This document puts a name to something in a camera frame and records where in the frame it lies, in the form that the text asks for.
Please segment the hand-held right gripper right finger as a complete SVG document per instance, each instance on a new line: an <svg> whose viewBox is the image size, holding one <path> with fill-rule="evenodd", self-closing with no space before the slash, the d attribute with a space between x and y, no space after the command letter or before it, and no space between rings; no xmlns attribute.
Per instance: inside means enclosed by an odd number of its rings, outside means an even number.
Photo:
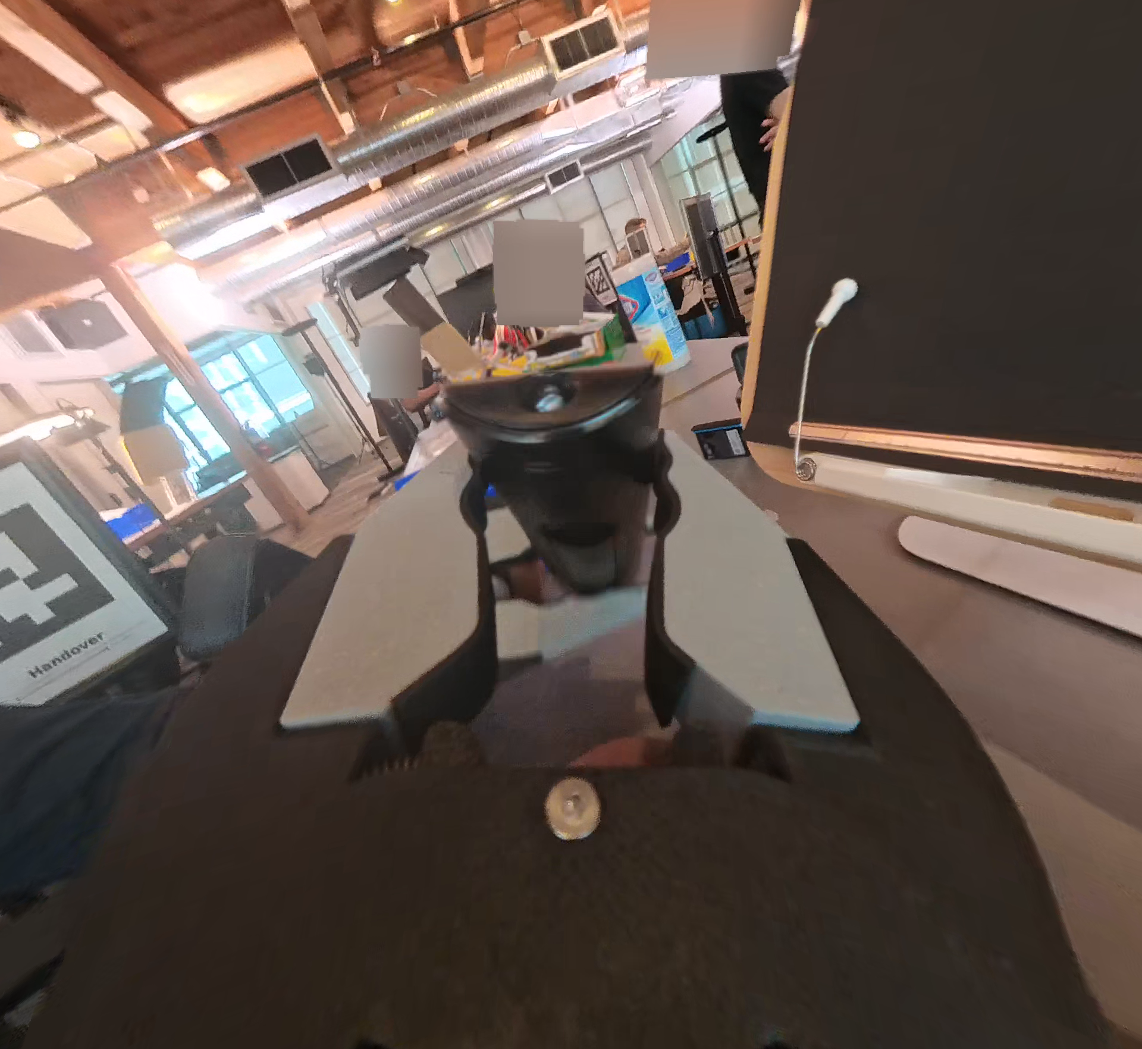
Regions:
<svg viewBox="0 0 1142 1049"><path fill-rule="evenodd" d="M644 681L658 724L855 731L790 538L678 434L661 434L656 461Z"/></svg>

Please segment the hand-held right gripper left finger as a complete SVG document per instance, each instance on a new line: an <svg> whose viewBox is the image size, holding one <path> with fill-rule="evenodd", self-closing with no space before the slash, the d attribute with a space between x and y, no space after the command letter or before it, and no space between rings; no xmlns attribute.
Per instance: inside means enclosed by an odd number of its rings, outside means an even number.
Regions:
<svg viewBox="0 0 1142 1049"><path fill-rule="evenodd" d="M469 724L498 675L484 487L453 443L357 528L280 717L389 743Z"/></svg>

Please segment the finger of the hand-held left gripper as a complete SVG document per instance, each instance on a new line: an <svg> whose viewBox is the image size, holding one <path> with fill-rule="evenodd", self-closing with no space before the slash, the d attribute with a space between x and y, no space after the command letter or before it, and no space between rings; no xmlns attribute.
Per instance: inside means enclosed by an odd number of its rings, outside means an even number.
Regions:
<svg viewBox="0 0 1142 1049"><path fill-rule="evenodd" d="M548 663L645 618L643 588L556 602L510 599L494 605L494 639L502 663Z"/></svg>

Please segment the black glossy object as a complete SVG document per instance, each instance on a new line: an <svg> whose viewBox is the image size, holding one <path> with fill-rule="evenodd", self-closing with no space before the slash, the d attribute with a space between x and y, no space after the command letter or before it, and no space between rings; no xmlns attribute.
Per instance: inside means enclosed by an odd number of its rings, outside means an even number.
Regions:
<svg viewBox="0 0 1142 1049"><path fill-rule="evenodd" d="M537 556L594 596L637 580L669 465L661 397L652 366L603 365L448 384L442 409Z"/></svg>

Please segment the green flat object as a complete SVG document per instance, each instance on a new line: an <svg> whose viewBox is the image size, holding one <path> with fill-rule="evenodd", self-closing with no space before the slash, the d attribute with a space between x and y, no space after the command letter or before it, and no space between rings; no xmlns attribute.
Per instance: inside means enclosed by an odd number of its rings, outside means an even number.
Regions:
<svg viewBox="0 0 1142 1049"><path fill-rule="evenodd" d="M620 316L589 312L573 325L547 326L523 356L524 372L592 368L621 360L629 345Z"/></svg>

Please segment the black office chair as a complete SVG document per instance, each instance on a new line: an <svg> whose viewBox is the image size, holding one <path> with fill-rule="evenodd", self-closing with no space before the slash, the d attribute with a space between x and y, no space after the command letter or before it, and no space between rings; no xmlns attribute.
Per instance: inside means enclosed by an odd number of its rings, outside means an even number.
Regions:
<svg viewBox="0 0 1142 1049"><path fill-rule="evenodd" d="M246 631L314 559L262 536L222 535L185 567L178 623L180 657L207 663Z"/></svg>

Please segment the black floor lamp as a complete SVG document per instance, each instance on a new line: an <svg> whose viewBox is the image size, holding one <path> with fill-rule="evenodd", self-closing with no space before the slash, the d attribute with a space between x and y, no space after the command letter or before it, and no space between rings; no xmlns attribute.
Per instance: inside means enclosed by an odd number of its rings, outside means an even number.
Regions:
<svg viewBox="0 0 1142 1049"><path fill-rule="evenodd" d="M354 430L357 431L359 437L362 439L364 447L368 447L372 455L383 465L385 474L383 477L378 478L380 485L386 483L392 483L396 479L401 473L400 468L396 468L391 463L391 459L385 454L380 442L370 430L364 419L357 412L357 409L353 405L353 401L349 400L349 394L344 389L340 384L339 376L335 371L335 368L330 366L330 361L323 355L315 342L315 337L312 334L313 331L317 329L317 321L315 318L305 318L296 322L291 326L287 326L282 334L287 339L299 339L304 344L306 349L305 363L307 370L316 377L321 377L329 389L332 392L335 400L339 403L343 412L349 419L349 423L353 426Z"/></svg>

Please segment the disinfecting wipes canister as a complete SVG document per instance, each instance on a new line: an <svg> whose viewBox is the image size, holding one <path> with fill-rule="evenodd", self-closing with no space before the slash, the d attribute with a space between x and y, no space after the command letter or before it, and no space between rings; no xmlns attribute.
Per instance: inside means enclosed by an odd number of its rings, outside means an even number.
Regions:
<svg viewBox="0 0 1142 1049"><path fill-rule="evenodd" d="M657 374L686 366L689 345L656 258L646 255L620 264L613 272L613 284L635 339Z"/></svg>

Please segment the white marker sign board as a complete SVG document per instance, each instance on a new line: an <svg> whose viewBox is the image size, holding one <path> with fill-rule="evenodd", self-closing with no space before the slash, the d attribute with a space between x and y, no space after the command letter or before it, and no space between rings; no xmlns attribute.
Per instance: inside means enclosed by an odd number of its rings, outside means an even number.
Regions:
<svg viewBox="0 0 1142 1049"><path fill-rule="evenodd" d="M1 451L1 704L178 678L168 596L45 450Z"/></svg>

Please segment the black panel on stand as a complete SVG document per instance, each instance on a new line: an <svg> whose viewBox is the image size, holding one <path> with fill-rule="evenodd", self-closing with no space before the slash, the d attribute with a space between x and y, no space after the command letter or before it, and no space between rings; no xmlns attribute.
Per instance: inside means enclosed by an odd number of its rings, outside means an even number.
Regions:
<svg viewBox="0 0 1142 1049"><path fill-rule="evenodd" d="M705 285L713 288L727 332L746 336L747 324L735 298L711 197L706 193L682 197L678 205L699 277Z"/></svg>

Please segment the black wooden book stand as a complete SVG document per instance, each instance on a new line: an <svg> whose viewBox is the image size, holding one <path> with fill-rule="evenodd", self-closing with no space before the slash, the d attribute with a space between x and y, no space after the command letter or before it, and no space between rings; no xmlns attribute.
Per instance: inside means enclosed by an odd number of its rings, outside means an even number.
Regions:
<svg viewBox="0 0 1142 1049"><path fill-rule="evenodd" d="M1135 637L1140 2L813 2L746 417L770 477Z"/></svg>

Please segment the black wall speaker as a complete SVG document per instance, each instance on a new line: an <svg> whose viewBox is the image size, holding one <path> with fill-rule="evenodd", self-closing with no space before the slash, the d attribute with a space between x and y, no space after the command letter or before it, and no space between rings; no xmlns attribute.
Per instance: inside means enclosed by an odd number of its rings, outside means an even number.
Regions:
<svg viewBox="0 0 1142 1049"><path fill-rule="evenodd" d="M37 318L67 352L98 352L128 331L102 299L75 299L37 309Z"/></svg>

